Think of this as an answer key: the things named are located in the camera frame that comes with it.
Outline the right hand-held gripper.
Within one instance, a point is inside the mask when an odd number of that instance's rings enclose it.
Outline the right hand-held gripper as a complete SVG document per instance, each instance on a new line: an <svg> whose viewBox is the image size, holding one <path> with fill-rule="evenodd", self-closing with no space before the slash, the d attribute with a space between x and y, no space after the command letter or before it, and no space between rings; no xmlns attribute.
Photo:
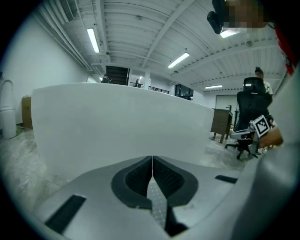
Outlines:
<svg viewBox="0 0 300 240"><path fill-rule="evenodd" d="M231 133L230 137L238 141L237 144L230 144L231 147L237 148L239 151L236 159L240 160L244 151L248 153L249 157L258 158L260 155L258 152L259 140L271 130L271 127L270 119L261 115L255 120L251 120L246 129Z"/></svg>

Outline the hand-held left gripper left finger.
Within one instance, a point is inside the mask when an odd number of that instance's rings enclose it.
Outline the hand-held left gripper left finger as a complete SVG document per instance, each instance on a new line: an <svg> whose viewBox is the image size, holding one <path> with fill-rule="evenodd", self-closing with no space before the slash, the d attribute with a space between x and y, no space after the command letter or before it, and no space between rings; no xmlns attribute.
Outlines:
<svg viewBox="0 0 300 240"><path fill-rule="evenodd" d="M35 214L67 240L167 240L147 198L151 162L144 156L83 173Z"/></svg>

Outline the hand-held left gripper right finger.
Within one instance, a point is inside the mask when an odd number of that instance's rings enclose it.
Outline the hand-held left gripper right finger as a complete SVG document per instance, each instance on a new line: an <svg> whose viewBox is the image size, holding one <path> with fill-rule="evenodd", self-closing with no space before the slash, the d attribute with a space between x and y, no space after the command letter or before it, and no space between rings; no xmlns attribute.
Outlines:
<svg viewBox="0 0 300 240"><path fill-rule="evenodd" d="M152 158L152 216L167 234L180 234L208 216L241 172Z"/></svg>

